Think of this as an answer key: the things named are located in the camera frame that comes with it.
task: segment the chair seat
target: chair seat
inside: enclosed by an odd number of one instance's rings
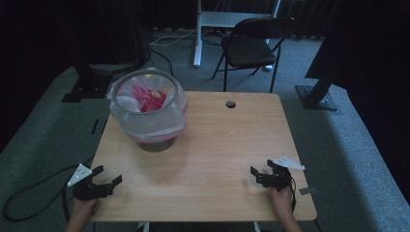
[[[229,38],[223,38],[222,46],[226,47],[228,41]],[[241,69],[273,65],[277,60],[265,40],[251,37],[232,38],[226,57],[230,66]]]

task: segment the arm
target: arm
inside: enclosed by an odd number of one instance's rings
[[[274,210],[284,230],[286,232],[302,232],[302,228],[293,217],[291,206],[292,191],[290,187],[286,187],[281,191],[277,191],[276,188],[269,188],[269,190]]]
[[[66,232],[81,232],[87,225],[90,216],[98,209],[100,199],[80,201],[74,199],[73,211],[66,227]]]

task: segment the person's right hand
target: person's right hand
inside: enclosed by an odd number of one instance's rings
[[[278,191],[276,188],[269,187],[269,191],[271,192],[272,205],[284,230],[286,232],[302,231],[292,213],[292,189],[286,187]]]

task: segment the wooden tabletop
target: wooden tabletop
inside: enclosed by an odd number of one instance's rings
[[[266,164],[299,157],[275,94],[186,92],[187,126],[165,151],[141,150],[110,116],[93,161],[104,166],[95,184],[123,175],[104,198],[93,221],[263,221],[276,220],[270,193],[249,169],[272,173]],[[235,108],[225,106],[236,102]],[[296,181],[297,220],[316,218],[302,170]]]

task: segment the plastic bag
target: plastic bag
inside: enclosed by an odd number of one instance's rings
[[[107,97],[112,116],[138,143],[176,137],[187,123],[184,90],[172,76],[156,69],[127,74],[114,82]]]

